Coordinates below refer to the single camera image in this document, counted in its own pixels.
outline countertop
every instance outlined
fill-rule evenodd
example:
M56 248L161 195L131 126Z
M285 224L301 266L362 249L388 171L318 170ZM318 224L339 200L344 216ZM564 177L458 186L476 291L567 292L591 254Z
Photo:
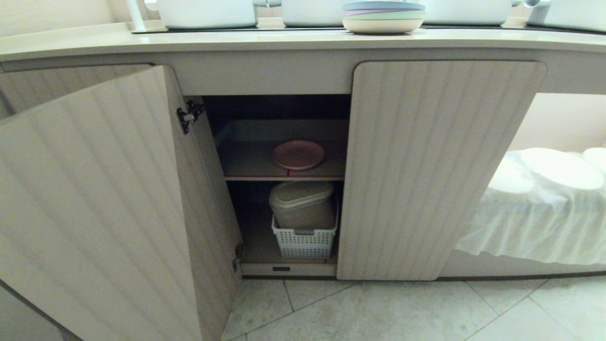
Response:
M606 36L499 29L418 29L395 36L355 35L344 29L133 35L129 24L118 23L0 38L0 62L116 53L453 47L606 53Z

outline open cabinet door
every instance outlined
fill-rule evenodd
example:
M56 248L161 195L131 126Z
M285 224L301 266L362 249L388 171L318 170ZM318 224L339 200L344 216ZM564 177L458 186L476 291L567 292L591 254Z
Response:
M153 67L0 121L0 279L86 341L216 340L241 242L205 116Z
M437 278L546 71L534 61L358 65L337 278Z

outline cabinet hinge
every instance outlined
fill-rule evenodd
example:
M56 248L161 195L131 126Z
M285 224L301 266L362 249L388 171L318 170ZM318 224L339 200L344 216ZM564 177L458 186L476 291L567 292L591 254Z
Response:
M233 268L233 272L237 272L240 267L240 261L244 256L244 243L240 243L236 246L236 259L231 261L231 266Z
M204 104L196 104L193 101L187 101L185 104L186 112L182 108L177 108L177 117L181 123L183 134L189 133L189 125L198 120L198 117L204 112Z

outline white cloth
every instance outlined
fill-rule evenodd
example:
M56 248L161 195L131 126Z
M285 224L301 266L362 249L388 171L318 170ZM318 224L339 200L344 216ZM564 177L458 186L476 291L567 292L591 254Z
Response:
M526 194L488 188L456 249L543 263L606 263L606 185L575 190L533 173L517 151L505 157L525 167L536 186Z

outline tile floor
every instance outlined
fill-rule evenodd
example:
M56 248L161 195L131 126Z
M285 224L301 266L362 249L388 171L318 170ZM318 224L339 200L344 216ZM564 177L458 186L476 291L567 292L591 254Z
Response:
M223 341L606 341L606 276L244 280Z

